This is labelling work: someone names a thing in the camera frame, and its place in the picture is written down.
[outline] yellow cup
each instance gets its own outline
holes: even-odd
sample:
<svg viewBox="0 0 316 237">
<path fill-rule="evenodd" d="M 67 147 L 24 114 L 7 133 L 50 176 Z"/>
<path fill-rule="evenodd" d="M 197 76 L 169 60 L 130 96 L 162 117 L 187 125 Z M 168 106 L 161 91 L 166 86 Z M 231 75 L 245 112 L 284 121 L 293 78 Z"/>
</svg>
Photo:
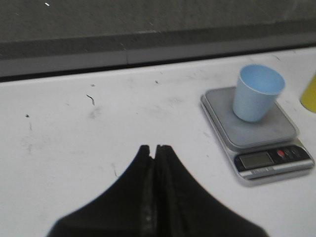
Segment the yellow cup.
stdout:
<svg viewBox="0 0 316 237">
<path fill-rule="evenodd" d="M 301 96 L 302 105 L 316 113 L 316 74 Z"/>
</svg>

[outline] white countertop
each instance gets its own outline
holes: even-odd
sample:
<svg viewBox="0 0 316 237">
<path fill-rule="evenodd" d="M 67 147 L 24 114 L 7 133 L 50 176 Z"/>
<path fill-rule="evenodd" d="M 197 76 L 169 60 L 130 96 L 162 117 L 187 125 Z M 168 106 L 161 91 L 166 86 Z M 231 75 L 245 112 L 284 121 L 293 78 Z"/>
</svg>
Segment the white countertop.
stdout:
<svg viewBox="0 0 316 237">
<path fill-rule="evenodd" d="M 45 236 L 103 193 L 140 145 L 154 155 L 166 144 L 215 198 L 271 237 L 315 237 L 315 170 L 242 186 L 200 106 L 208 89 L 234 86 L 252 63 L 283 75 L 277 101 L 316 158 L 316 114 L 299 102 L 316 71 L 316 47 L 1 83 L 0 236 Z"/>
</svg>

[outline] light blue plastic cup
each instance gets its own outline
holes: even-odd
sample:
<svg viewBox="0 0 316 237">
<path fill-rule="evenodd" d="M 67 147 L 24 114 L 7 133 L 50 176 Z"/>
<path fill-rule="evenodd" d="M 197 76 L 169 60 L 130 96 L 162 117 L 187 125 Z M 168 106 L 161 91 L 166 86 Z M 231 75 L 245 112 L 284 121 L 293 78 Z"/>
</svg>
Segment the light blue plastic cup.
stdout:
<svg viewBox="0 0 316 237">
<path fill-rule="evenodd" d="M 263 65 L 242 68 L 238 78 L 233 111 L 247 122 L 257 122 L 269 111 L 285 87 L 283 77 Z"/>
</svg>

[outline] digital kitchen scale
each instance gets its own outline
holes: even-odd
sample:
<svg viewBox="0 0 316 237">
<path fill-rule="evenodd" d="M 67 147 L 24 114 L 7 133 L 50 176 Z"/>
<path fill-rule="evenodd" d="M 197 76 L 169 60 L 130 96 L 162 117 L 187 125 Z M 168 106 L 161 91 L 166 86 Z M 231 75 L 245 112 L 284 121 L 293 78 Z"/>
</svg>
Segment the digital kitchen scale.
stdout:
<svg viewBox="0 0 316 237">
<path fill-rule="evenodd" d="M 201 103 L 239 180 L 252 186 L 307 174 L 315 162 L 280 106 L 245 122 L 233 112 L 234 93 L 235 87 L 209 90 Z"/>
</svg>

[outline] red button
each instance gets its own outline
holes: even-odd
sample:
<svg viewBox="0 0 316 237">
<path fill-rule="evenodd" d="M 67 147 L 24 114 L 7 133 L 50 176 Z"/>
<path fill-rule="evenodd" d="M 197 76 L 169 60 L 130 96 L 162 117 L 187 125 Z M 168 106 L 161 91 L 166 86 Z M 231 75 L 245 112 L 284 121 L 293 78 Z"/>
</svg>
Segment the red button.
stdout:
<svg viewBox="0 0 316 237">
<path fill-rule="evenodd" d="M 276 153 L 282 158 L 285 156 L 284 152 L 281 150 L 277 150 Z"/>
</svg>

